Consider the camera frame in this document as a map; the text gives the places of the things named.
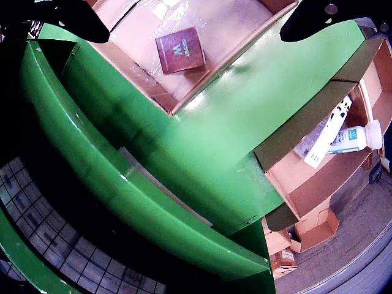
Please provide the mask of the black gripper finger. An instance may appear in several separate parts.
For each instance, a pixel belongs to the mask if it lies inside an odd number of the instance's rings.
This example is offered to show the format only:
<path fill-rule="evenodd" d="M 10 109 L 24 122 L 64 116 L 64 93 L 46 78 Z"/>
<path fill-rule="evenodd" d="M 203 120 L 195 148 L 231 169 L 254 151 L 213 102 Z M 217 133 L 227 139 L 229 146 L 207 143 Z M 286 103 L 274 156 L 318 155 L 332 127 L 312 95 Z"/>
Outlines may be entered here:
<path fill-rule="evenodd" d="M 281 41 L 301 41 L 331 25 L 357 18 L 370 18 L 376 29 L 391 35 L 391 1 L 301 1 L 281 27 Z"/>
<path fill-rule="evenodd" d="M 110 36 L 87 1 L 1 1 L 2 42 L 26 38 L 35 21 L 94 43 L 106 43 Z"/>

